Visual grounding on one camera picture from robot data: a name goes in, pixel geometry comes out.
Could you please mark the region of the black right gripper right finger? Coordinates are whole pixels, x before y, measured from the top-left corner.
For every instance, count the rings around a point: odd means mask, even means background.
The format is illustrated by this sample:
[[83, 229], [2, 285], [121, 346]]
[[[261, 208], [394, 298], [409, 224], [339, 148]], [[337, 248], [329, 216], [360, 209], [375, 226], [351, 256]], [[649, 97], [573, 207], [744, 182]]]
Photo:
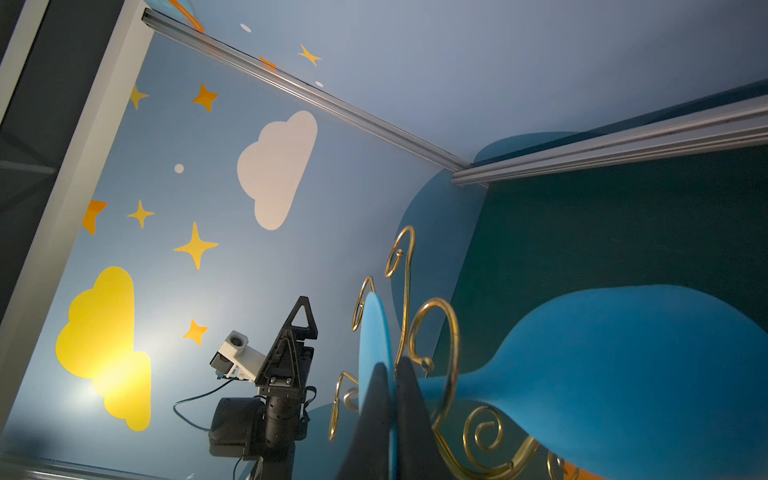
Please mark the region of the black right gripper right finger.
[[431, 428], [426, 405], [410, 358], [402, 357], [395, 373], [397, 430], [396, 479], [452, 479]]

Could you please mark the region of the blue wine glass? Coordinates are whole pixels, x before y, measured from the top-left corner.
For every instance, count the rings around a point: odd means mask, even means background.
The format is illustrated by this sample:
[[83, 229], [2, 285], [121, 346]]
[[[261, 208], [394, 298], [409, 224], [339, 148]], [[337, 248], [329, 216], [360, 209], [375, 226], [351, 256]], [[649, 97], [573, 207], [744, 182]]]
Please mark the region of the blue wine glass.
[[[539, 447], [565, 476], [763, 479], [767, 334], [736, 308], [674, 285], [603, 288], [527, 314], [478, 370], [418, 380], [457, 479], [512, 479]], [[527, 437], [507, 462], [461, 464], [439, 428], [455, 400]]]

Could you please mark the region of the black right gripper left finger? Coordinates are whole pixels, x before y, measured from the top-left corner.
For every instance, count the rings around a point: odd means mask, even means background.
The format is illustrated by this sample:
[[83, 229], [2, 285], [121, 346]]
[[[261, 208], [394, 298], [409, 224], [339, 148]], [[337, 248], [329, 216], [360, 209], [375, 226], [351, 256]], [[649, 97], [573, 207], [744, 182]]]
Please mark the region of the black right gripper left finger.
[[378, 363], [370, 377], [352, 445], [336, 479], [390, 478], [392, 407], [388, 370]]

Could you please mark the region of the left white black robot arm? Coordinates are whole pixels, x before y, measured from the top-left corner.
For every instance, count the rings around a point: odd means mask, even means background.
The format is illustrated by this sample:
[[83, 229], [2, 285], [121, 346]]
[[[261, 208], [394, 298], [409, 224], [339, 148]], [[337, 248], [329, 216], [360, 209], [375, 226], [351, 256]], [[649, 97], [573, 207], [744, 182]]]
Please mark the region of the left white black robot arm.
[[253, 384], [253, 397], [219, 401], [208, 430], [209, 451], [216, 457], [254, 461], [251, 479], [290, 479], [296, 443], [307, 436], [311, 400], [308, 384], [318, 338], [309, 298], [300, 296], [270, 350], [262, 354], [246, 335], [232, 331], [210, 365], [228, 380]]

